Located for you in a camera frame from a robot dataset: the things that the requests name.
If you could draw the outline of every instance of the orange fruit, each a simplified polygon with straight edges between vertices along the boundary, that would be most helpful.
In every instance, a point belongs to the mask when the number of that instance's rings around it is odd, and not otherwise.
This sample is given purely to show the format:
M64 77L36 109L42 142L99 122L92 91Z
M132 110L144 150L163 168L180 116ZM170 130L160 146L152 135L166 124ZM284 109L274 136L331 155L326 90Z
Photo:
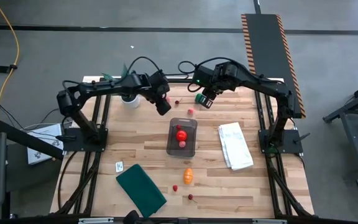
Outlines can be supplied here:
M190 168L187 168L185 170L185 174L183 175L183 180L185 181L185 184L190 184L193 180L193 171Z

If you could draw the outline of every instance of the gray concrete floor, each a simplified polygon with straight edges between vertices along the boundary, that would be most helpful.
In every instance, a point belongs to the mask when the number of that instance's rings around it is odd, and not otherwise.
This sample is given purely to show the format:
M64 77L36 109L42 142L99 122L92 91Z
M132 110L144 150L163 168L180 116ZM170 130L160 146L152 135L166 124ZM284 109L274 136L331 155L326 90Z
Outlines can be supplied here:
M254 12L252 0L0 0L0 5L13 24L60 26L240 28L240 13ZM260 5L262 13L281 15L286 29L358 30L358 0L260 0ZM242 34L19 31L17 35L19 69L1 103L23 125L38 123L57 107L55 95L63 79L120 73L123 63L139 55L152 58L167 72L175 72L181 60L214 56L246 63ZM287 39L307 115L296 123L301 133L311 132L303 148L315 213L358 221L358 186L342 181L355 169L355 158L342 124L328 125L321 119L358 89L358 36L288 35ZM0 63L12 63L15 54L11 33L0 30ZM135 69L153 71L147 63ZM0 84L5 77L0 75ZM60 120L58 114L48 119ZM47 214L55 183L56 179L16 192L12 211L23 217Z

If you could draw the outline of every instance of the hazard stripe tape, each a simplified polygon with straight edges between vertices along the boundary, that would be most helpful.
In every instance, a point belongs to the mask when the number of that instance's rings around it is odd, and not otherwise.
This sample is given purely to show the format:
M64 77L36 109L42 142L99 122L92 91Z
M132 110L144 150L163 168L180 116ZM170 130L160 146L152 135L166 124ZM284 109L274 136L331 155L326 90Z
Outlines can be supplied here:
M249 71L255 74L254 55L252 54L251 40L249 39L248 23L246 15L241 15L242 32L244 34L244 41L246 42L246 51Z
M294 68L293 68L292 59L291 59L291 55L290 55L290 49L288 48L287 38L285 37L284 28L283 28L283 22L281 21L281 17L279 15L276 15L276 17L277 17L278 26L280 28L281 36L282 36L282 39L283 39L284 51L285 51L285 53L287 55L288 65L290 66L291 76L292 76L292 79L293 79L293 82L294 82L295 91L296 91L296 95L298 97L299 106L301 108L301 117L305 118L306 117L306 112L305 112L305 108L303 107L301 92L299 90L299 85L298 85L298 79L296 78L296 74L295 74L295 71L294 71Z

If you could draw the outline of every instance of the pink object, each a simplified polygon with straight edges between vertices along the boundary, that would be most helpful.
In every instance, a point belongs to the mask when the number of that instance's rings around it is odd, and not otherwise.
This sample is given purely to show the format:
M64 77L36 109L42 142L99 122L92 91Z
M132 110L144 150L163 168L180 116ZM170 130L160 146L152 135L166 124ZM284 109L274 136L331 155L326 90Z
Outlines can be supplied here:
M180 141L179 142L179 147L185 147L186 146L186 142L185 141Z
M195 112L194 108L190 108L187 110L188 114L194 114L194 112Z

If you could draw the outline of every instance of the red object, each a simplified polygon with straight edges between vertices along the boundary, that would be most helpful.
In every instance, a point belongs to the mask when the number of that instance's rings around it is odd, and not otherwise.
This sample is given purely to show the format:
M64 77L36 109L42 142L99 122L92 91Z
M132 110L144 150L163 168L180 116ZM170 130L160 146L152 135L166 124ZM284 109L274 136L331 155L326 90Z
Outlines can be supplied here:
M193 108L190 108L190 109L187 110L187 113L188 113L188 114L193 114L194 111L195 111L195 110L194 110Z
M186 131L180 130L177 132L177 140L178 141L186 141L187 133Z
M180 141L179 142L179 147L185 147L186 146L186 142L185 141Z

